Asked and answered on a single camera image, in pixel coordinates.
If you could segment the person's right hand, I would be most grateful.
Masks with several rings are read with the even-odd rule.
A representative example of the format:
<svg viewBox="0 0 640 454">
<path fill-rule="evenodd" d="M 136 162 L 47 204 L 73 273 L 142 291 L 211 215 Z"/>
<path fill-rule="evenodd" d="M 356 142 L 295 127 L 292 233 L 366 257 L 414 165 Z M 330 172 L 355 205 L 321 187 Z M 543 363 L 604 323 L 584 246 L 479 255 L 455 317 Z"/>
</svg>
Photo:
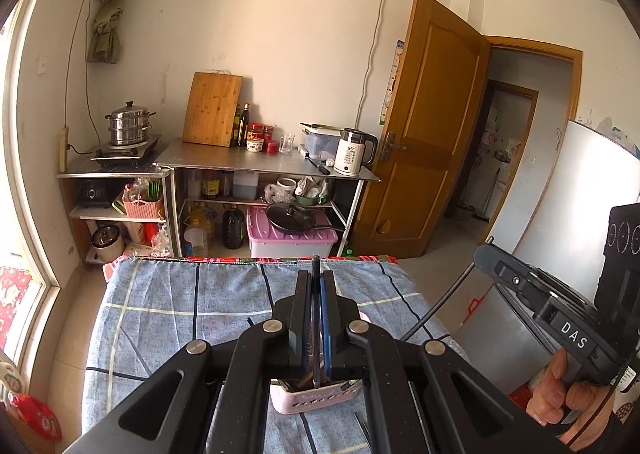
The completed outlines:
<svg viewBox="0 0 640 454">
<path fill-rule="evenodd" d="M 599 433 L 608 424 L 608 418 L 612 414 L 612 387 L 574 382 L 567 388 L 563 382 L 567 366 L 567 353 L 564 349 L 559 349 L 553 354 L 541 382 L 536 385 L 533 396 L 527 403 L 526 413 L 539 425 L 548 426 L 562 422 L 565 408 L 576 411 L 578 416 L 566 433 L 577 434 L 602 404 L 600 412 L 590 425 L 590 428 L 596 428 Z"/>
</svg>

